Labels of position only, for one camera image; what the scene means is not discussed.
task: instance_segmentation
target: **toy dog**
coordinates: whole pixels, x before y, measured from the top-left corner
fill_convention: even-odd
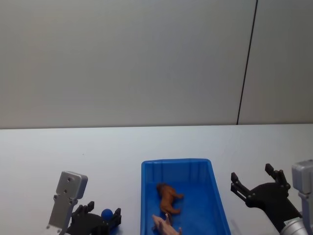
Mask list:
[[[172,206],[172,203],[175,198],[178,198],[178,199],[183,198],[183,194],[177,194],[175,189],[173,189],[171,186],[165,183],[158,184],[156,188],[161,197],[161,203],[160,203],[161,211],[164,212],[165,214],[168,214],[168,216],[170,217],[170,221],[172,223],[171,215],[180,213],[180,209],[174,209]]]
[[[166,220],[161,217],[152,215],[153,222],[155,226],[153,229],[157,229],[160,235],[182,235],[181,228],[179,228],[179,232],[175,231],[175,229],[171,226],[170,220],[168,218],[168,214],[165,214]]]

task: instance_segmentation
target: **plastic bin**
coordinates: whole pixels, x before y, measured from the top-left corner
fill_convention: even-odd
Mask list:
[[[184,198],[174,203],[181,208],[173,215],[173,227],[183,235],[230,235],[229,226],[216,185],[212,164],[207,159],[145,161],[141,165],[140,235],[157,235],[152,214],[161,213],[156,185],[167,183]]]

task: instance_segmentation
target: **toy pig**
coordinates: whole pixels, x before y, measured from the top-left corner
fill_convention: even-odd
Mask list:
[[[170,223],[170,220],[168,218],[168,214],[165,214],[166,220],[162,219],[161,217],[158,217],[156,215],[152,215],[153,222],[155,226],[153,229],[157,229],[157,231],[160,233],[160,235],[182,235],[181,228],[179,228],[179,232],[177,232]]]

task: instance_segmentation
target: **white table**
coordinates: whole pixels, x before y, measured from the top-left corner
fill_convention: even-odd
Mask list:
[[[277,235],[260,209],[230,191],[230,174],[253,188],[272,181],[264,171],[271,163],[291,183],[291,165],[312,158],[313,125],[1,130],[0,150],[1,234],[40,234],[61,171],[71,170],[89,178],[79,204],[95,201],[95,213],[120,207],[120,234],[138,235],[141,162],[208,158],[232,234]],[[290,200],[301,208],[294,189]]]

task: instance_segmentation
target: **white wall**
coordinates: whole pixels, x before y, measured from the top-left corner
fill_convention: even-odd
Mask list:
[[[1,0],[0,128],[234,124],[254,5]]]

